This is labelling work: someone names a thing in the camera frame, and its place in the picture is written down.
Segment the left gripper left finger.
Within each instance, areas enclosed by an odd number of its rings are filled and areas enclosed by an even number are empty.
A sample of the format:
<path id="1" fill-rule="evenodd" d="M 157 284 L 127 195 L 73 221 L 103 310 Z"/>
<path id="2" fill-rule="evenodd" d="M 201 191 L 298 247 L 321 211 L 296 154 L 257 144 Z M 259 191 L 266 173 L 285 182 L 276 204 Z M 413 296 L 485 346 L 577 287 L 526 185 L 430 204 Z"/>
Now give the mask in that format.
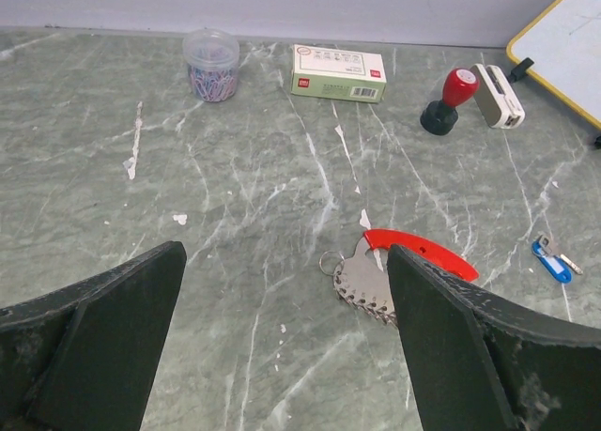
<path id="1" fill-rule="evenodd" d="M 4 430 L 137 430 L 187 255 L 167 241 L 1 310 Z"/>

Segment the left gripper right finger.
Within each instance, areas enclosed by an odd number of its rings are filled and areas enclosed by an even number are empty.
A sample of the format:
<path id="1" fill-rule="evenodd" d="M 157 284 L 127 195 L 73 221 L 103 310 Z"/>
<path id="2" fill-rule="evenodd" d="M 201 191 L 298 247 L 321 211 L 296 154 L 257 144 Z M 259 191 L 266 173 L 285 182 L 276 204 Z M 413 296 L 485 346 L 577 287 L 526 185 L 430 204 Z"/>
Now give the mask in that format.
<path id="1" fill-rule="evenodd" d="M 598 329 L 506 300 L 398 245 L 387 271 L 423 429 L 599 429 Z"/>

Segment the blue key cap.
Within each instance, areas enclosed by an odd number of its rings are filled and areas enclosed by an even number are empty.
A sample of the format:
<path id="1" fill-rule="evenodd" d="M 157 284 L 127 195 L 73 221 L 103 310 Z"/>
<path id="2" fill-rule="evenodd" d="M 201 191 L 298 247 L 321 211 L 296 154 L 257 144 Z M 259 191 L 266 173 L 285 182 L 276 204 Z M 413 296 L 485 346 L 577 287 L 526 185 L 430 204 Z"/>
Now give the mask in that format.
<path id="1" fill-rule="evenodd" d="M 532 243 L 532 252 L 557 282 L 561 284 L 572 282 L 570 268 L 558 256 L 547 255 L 538 240 Z"/>

